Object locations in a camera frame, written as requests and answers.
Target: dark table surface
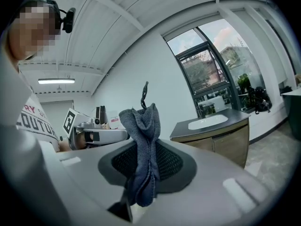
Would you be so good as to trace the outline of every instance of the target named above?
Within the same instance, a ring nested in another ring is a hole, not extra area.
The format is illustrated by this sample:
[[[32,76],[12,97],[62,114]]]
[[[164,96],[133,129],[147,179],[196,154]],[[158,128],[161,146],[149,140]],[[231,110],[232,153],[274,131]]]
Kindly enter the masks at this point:
[[[196,130],[188,129],[188,124],[193,121],[201,120],[202,118],[195,118],[195,119],[188,120],[188,121],[181,121],[176,124],[173,132],[170,135],[170,138],[186,137],[186,136],[192,136],[192,135],[197,135],[197,134],[201,134],[201,133],[207,133],[209,131],[213,131],[213,130],[221,129],[221,128],[224,128],[227,126],[231,126],[231,125],[236,124],[240,121],[243,121],[243,120],[247,119],[249,116],[251,116],[250,114],[228,108],[226,110],[219,111],[219,112],[213,113],[211,115],[208,115],[208,116],[206,116],[206,118],[215,116],[215,115],[224,115],[228,118],[228,120],[225,122],[213,125],[213,126],[208,126],[208,127],[196,129]]]

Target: sky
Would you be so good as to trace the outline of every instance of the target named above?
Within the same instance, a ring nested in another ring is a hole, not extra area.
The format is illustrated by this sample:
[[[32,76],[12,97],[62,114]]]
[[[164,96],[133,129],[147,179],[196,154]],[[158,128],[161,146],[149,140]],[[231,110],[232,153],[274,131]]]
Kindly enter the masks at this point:
[[[208,24],[200,26],[199,28],[216,46],[218,51],[222,51],[225,47],[231,46],[230,43],[233,46],[240,46],[238,38],[242,41],[244,46],[247,46],[246,42],[242,39],[238,32],[225,19],[210,22]],[[202,39],[194,30],[189,30],[167,43],[173,53],[177,55],[185,51],[186,49],[196,46],[202,42]]]

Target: bathroom sink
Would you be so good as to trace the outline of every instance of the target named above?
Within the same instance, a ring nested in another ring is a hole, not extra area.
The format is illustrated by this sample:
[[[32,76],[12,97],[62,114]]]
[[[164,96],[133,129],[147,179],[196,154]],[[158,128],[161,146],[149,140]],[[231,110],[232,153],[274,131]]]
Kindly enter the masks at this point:
[[[189,130],[197,130],[197,129],[205,128],[208,126],[217,125],[217,124],[225,122],[227,120],[228,120],[228,118],[224,115],[214,115],[214,116],[210,116],[208,118],[203,118],[201,120],[189,123],[188,129]]]

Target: fluorescent light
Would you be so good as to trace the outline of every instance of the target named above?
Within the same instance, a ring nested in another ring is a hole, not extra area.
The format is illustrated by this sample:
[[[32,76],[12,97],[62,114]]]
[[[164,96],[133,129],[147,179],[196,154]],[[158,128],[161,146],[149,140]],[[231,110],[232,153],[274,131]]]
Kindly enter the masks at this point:
[[[38,79],[39,84],[73,84],[75,79]]]

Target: gray cloth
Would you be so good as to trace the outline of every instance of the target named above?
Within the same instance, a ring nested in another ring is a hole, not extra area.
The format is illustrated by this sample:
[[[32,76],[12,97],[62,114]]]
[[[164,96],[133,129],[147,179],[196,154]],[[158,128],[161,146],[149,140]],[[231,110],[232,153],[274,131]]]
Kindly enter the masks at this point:
[[[160,136],[159,113],[154,103],[145,106],[146,82],[143,88],[141,105],[143,109],[127,109],[119,113],[120,121],[129,135],[137,143],[137,168],[127,184],[128,199],[131,205],[149,206],[156,197],[159,170],[156,161],[156,141]]]

